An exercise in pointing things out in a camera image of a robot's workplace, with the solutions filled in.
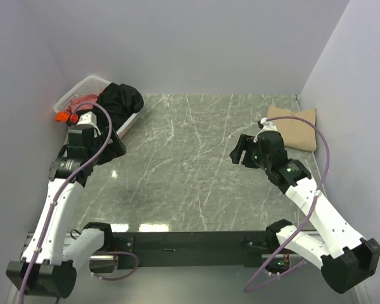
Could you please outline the black t-shirt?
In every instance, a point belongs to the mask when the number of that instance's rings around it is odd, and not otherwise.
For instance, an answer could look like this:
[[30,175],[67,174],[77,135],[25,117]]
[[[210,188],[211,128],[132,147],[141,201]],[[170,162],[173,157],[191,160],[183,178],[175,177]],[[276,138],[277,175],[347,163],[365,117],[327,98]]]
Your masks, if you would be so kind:
[[108,112],[113,129],[122,138],[139,118],[144,100],[134,87],[111,83],[99,94],[96,104]]

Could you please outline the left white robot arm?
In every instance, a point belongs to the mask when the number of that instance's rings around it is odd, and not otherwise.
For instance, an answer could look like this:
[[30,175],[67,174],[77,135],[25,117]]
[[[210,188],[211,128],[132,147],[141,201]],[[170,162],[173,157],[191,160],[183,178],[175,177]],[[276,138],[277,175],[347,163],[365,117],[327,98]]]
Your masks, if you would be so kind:
[[110,224],[99,222],[88,223],[76,240],[64,245],[75,205],[93,168],[126,153],[112,124],[100,127],[93,112],[71,120],[76,123],[68,130],[68,142],[50,166],[46,201],[34,235],[21,258],[6,269],[19,291],[19,303],[27,295],[69,297],[77,271],[92,254],[115,249]]

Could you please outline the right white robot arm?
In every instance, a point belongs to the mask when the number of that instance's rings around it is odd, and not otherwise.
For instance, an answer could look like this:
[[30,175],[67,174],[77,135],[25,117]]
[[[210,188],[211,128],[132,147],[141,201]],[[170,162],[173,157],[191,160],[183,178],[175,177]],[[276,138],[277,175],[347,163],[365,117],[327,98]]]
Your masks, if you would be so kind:
[[310,262],[321,271],[333,291],[343,294],[375,274],[380,244],[355,230],[322,192],[324,182],[315,181],[300,161],[288,157],[276,120],[262,118],[255,136],[241,134],[230,158],[233,164],[262,169],[268,180],[305,214],[305,219],[299,226],[279,220],[267,227],[267,246],[272,254],[246,283],[244,292],[264,287],[264,284],[253,286],[253,281],[287,249],[299,254],[301,261],[280,271],[276,278]]

